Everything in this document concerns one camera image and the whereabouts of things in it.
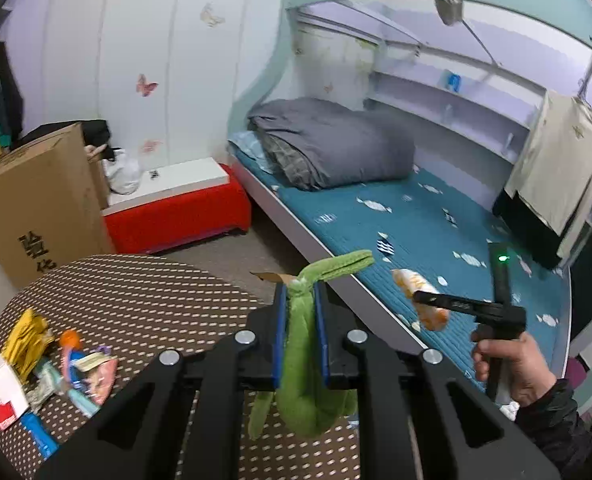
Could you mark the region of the person's right hand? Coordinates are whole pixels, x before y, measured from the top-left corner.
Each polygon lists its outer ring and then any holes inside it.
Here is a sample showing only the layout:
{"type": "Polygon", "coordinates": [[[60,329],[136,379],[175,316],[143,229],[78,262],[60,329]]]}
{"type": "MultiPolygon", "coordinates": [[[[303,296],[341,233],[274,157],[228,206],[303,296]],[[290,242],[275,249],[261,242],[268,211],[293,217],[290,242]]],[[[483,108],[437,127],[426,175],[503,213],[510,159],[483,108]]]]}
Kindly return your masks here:
{"type": "Polygon", "coordinates": [[[550,371],[538,343],[527,332],[517,339],[492,339],[489,327],[479,326],[470,335],[474,376],[487,382],[491,360],[501,359],[509,365],[512,400],[522,408],[540,400],[556,385],[557,377],[550,371]]]}

